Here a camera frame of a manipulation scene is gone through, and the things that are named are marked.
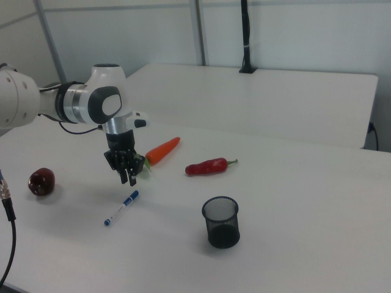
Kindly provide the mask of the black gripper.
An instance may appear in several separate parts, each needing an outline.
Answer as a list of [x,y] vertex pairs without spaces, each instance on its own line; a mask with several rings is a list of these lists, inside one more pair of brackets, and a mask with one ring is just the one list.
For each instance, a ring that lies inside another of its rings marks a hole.
[[136,153],[134,149],[134,131],[129,130],[121,134],[106,134],[109,150],[104,153],[110,168],[115,170],[122,184],[128,182],[130,186],[136,184],[136,176],[143,170],[145,157]]

